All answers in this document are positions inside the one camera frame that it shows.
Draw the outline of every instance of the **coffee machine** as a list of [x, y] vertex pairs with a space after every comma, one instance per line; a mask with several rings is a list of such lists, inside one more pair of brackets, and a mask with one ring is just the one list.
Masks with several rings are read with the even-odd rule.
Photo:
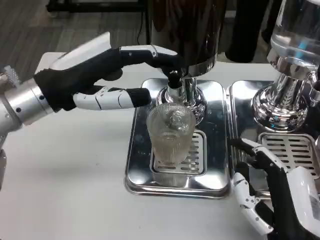
[[[135, 110], [125, 186], [135, 194], [222, 198], [230, 191], [226, 94], [222, 86], [202, 80], [216, 62], [226, 0], [153, 0], [151, 44], [177, 52], [187, 68], [179, 84], [147, 79], [152, 104]], [[188, 156], [177, 165], [155, 160], [146, 126], [150, 110], [180, 103], [196, 117]]]
[[[267, 147], [289, 170], [302, 166], [320, 193], [320, 1], [284, 0], [267, 59], [278, 77], [237, 81], [227, 89], [231, 138], [247, 138]], [[250, 162], [231, 148], [231, 161]], [[269, 198], [266, 175], [250, 169], [254, 188]]]

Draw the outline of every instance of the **metal grate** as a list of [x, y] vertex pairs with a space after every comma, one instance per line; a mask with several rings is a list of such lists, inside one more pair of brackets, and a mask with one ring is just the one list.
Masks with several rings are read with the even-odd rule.
[[207, 141], [204, 132], [196, 130], [192, 136], [192, 142], [188, 156], [176, 165], [164, 165], [155, 159], [153, 152], [152, 165], [153, 169], [157, 173], [172, 173], [172, 174], [189, 174], [198, 175], [205, 170], [205, 157], [207, 154]]
[[289, 169], [304, 167], [314, 179], [320, 176], [314, 139], [307, 134], [262, 133], [261, 144], [273, 152]]

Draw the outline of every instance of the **clear plastic reservoir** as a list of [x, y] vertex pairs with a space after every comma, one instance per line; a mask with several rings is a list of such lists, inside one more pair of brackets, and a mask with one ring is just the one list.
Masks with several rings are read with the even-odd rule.
[[320, 0], [283, 0], [271, 37], [288, 61], [317, 69], [320, 64]]

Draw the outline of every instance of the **drip tray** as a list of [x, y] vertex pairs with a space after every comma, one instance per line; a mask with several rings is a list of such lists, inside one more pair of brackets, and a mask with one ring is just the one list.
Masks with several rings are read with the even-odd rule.
[[135, 109], [124, 184], [138, 195], [219, 199], [230, 192], [225, 91], [210, 80], [197, 79], [197, 91], [206, 103], [203, 120], [196, 126], [188, 157], [177, 165], [155, 160], [147, 130], [147, 116], [156, 105], [167, 79], [151, 78], [143, 88], [152, 103]]
[[[252, 98], [256, 92], [272, 84], [272, 81], [240, 80], [233, 83], [227, 89], [227, 106], [229, 119], [229, 134], [231, 138], [246, 138], [254, 142], [260, 142], [270, 149], [289, 169], [298, 166], [305, 167], [314, 178], [315, 187], [320, 196], [320, 136], [319, 117], [317, 108], [310, 107], [305, 123], [302, 127], [290, 134], [266, 131], [259, 126], [252, 111]], [[305, 87], [302, 94], [307, 100], [310, 89]], [[230, 148], [230, 161], [233, 166], [238, 162], [250, 162], [250, 157], [236, 147]], [[249, 169], [250, 182], [257, 195], [261, 199], [270, 199], [266, 173], [260, 169]]]
[[262, 133], [260, 142], [290, 169], [304, 167], [319, 178], [319, 155], [314, 139], [307, 134]]
[[199, 175], [205, 171], [205, 158], [207, 154], [207, 139], [202, 131], [195, 131], [192, 136], [192, 142], [188, 156], [176, 165], [165, 165], [155, 159], [152, 153], [151, 162], [153, 163], [153, 170], [156, 173], [171, 173], [171, 174], [188, 174]]

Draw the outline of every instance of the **black cylinder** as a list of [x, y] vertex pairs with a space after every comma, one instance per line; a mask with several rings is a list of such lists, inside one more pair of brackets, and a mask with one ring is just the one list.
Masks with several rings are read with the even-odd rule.
[[226, 12], [226, 0], [149, 2], [153, 45], [176, 51], [188, 66], [214, 59]]

